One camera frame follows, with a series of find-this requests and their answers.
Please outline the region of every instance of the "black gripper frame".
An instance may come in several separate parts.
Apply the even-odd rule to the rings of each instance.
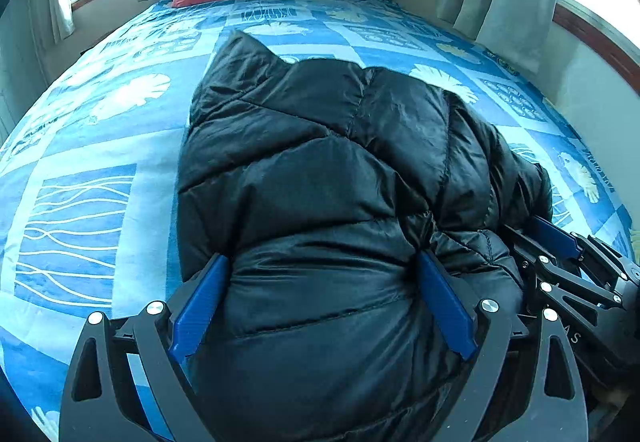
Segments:
[[[434,279],[438,279],[437,273],[445,274],[431,253],[425,260],[434,270]],[[200,336],[200,332],[191,332],[195,330],[195,323],[181,323],[181,316],[194,303],[193,296],[198,289],[213,278],[210,274],[215,272],[215,267],[212,259],[200,273],[183,284],[168,303],[152,302],[137,316],[109,320],[100,315],[96,321],[94,313],[87,319],[63,392],[61,442],[165,440],[151,431],[133,383],[127,354],[140,355],[149,387],[176,442],[216,440],[211,427],[202,420],[198,399],[175,358],[177,352],[189,354],[197,345],[191,343],[187,349],[176,349],[176,339]],[[461,284],[466,285],[455,279],[458,281],[454,287],[459,289]],[[422,297],[429,306],[441,295],[435,293],[426,297],[422,294]],[[586,440],[586,406],[580,375],[558,316],[552,310],[544,309],[535,317],[511,317],[499,303],[478,300],[473,292],[450,295],[458,300],[458,309],[462,306],[468,311],[469,335],[472,336],[468,341],[477,348],[461,358],[461,361],[465,359],[462,371],[452,383],[425,440],[472,442],[480,440],[479,436],[483,441],[492,442]],[[218,303],[214,302],[210,314]],[[446,307],[442,303],[436,305],[440,307],[437,321],[444,329],[448,319],[442,311]],[[200,326],[209,321],[210,316],[205,314]],[[178,332],[178,327],[187,332]],[[488,412],[495,409],[492,409],[494,391],[505,361],[514,351],[526,354],[530,361],[528,371],[524,372],[524,377],[521,372],[520,377],[526,382],[522,407],[516,415],[492,429],[479,430],[483,423],[486,424]],[[556,392],[553,386],[549,387],[549,382],[556,381],[564,384],[564,391]]]
[[[524,231],[503,233],[526,278],[530,313],[558,312],[580,367],[599,385],[637,386],[640,267],[591,235],[538,217]]]

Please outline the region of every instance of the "white leaf pattern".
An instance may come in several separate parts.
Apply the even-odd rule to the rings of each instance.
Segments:
[[[112,94],[100,101],[92,110],[89,123],[95,125],[146,104],[148,99],[158,99],[171,85],[169,76],[164,74],[148,74],[129,81]]]
[[[453,54],[454,56],[462,58],[463,60],[466,60],[470,63],[475,63],[476,65],[480,63],[480,60],[478,60],[478,58],[476,58],[473,54],[459,47],[455,47],[454,45],[436,44],[436,47],[438,47],[440,50],[443,50],[444,52],[449,52],[449,54]]]
[[[262,24],[260,26],[252,26],[246,28],[244,32],[249,34],[258,34],[262,36],[282,36],[284,34],[305,34],[308,29],[288,24],[287,22],[271,22],[270,24]]]
[[[341,10],[341,11],[327,11],[327,15],[336,20],[344,20],[345,22],[353,22],[355,24],[361,24],[367,21],[367,17],[361,13],[355,11]]]
[[[584,196],[587,197],[592,204],[597,203],[598,200],[600,200],[600,193],[598,192],[596,181],[591,177],[589,170],[568,153],[562,152],[559,157],[562,159],[562,162],[564,162],[564,168],[569,172],[571,178],[582,188]]]
[[[460,81],[450,76],[446,72],[439,70],[435,67],[429,67],[427,65],[415,64],[415,68],[409,73],[409,76],[421,79],[425,83],[430,85],[436,85],[457,94],[462,100],[468,104],[478,102],[478,96],[466,85],[463,85]]]

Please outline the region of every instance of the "white wavy line pattern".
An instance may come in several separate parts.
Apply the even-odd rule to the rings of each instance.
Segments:
[[[23,231],[15,284],[28,301],[44,300],[45,307],[84,315],[80,308],[111,308],[115,255],[133,175],[94,176],[80,183],[65,183],[65,178],[45,181],[40,189]],[[45,216],[52,219],[34,220]]]

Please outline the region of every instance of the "quilted jacket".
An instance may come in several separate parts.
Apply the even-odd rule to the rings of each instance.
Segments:
[[[386,68],[289,64],[236,31],[191,106],[182,276],[228,289],[190,362],[221,442],[419,441],[460,368],[417,296],[430,248],[520,310],[496,229],[551,218],[545,170],[458,96]]]

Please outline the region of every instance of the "bed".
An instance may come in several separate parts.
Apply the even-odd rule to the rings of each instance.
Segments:
[[[174,185],[191,95],[233,29],[284,61],[386,66],[461,96],[553,182],[554,223],[632,256],[631,219],[571,126],[490,51],[392,0],[160,0],[86,53],[0,148],[0,364],[51,437],[84,318],[180,283]],[[152,427],[169,437],[139,360]]]

